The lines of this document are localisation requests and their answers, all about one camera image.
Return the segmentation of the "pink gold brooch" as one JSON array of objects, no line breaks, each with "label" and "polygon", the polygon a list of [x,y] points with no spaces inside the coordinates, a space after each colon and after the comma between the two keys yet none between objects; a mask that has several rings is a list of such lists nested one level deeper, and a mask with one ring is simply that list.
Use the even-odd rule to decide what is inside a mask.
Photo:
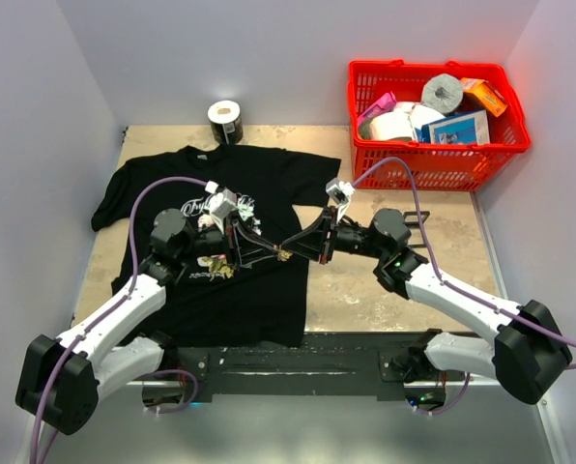
[{"label": "pink gold brooch", "polygon": [[292,256],[291,251],[283,249],[281,246],[275,246],[274,247],[274,254],[275,254],[276,259],[280,262],[286,262]]}]

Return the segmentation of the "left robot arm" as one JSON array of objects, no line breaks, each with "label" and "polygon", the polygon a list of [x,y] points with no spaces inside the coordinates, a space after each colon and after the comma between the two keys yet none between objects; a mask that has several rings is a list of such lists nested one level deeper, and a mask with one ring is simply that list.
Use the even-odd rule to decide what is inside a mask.
[{"label": "left robot arm", "polygon": [[218,256],[229,270],[247,268],[291,253],[255,233],[236,208],[214,210],[209,224],[194,227],[178,209],[158,214],[150,251],[134,262],[125,287],[82,322],[55,337],[38,335],[28,345],[14,402],[35,418],[73,435],[92,417],[100,402],[128,382],[147,374],[172,377],[179,356],[155,335],[120,341],[146,317],[162,309],[167,290],[202,257]]}]

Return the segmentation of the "black floral t-shirt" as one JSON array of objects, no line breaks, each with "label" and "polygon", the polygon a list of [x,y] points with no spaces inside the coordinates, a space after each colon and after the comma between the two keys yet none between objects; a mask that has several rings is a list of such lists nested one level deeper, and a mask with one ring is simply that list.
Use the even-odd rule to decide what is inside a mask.
[{"label": "black floral t-shirt", "polygon": [[[206,214],[209,193],[180,182],[180,177],[214,181],[235,192],[247,226],[280,244],[302,229],[296,207],[327,205],[325,186],[339,169],[339,159],[241,145],[220,145],[211,151],[186,146],[177,152],[126,161],[112,175],[91,218],[94,231],[120,219],[134,219],[137,252],[125,253],[112,290],[118,292],[128,285],[132,263],[146,255],[160,212],[178,209],[197,227],[210,223]],[[261,341],[297,346],[304,332],[308,269],[308,260],[299,256],[285,262],[271,258],[235,271],[228,268],[222,255],[202,256],[178,285],[167,291],[165,306],[139,323],[122,342],[160,332],[186,347]]]}]

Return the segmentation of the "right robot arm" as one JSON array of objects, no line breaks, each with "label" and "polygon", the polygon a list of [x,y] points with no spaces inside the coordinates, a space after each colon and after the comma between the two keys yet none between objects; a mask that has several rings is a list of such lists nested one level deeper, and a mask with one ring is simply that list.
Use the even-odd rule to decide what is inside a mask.
[{"label": "right robot arm", "polygon": [[382,209],[361,226],[326,207],[279,248],[319,264],[330,262],[337,251],[373,258],[373,274],[386,291],[434,308],[471,330],[469,335],[427,330],[390,361],[404,382],[458,371],[493,379],[515,399],[536,404],[572,362],[548,307],[536,300],[517,304],[443,273],[409,247],[410,236],[403,214],[395,209]]}]

